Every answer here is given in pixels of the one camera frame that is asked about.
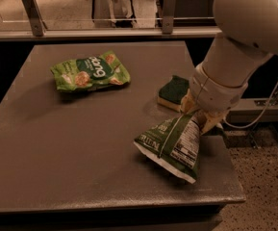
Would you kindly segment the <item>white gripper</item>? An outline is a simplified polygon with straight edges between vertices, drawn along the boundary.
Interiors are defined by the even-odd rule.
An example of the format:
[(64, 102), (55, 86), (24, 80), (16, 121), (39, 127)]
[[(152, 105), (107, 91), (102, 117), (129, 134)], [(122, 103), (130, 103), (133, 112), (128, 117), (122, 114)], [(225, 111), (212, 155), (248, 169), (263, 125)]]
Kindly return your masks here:
[(220, 123), (240, 101), (248, 84), (225, 87), (212, 80), (199, 64), (190, 77), (190, 89), (181, 100), (180, 112), (196, 112), (200, 133), (206, 134)]

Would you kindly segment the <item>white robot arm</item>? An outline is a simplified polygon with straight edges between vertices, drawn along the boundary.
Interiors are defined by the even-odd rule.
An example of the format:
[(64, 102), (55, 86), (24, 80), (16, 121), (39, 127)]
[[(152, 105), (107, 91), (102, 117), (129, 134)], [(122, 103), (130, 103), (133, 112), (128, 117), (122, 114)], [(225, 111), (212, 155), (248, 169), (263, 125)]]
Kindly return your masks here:
[(220, 32), (190, 76), (182, 111), (199, 111), (205, 134), (235, 107), (253, 73), (278, 55), (278, 0), (214, 0)]

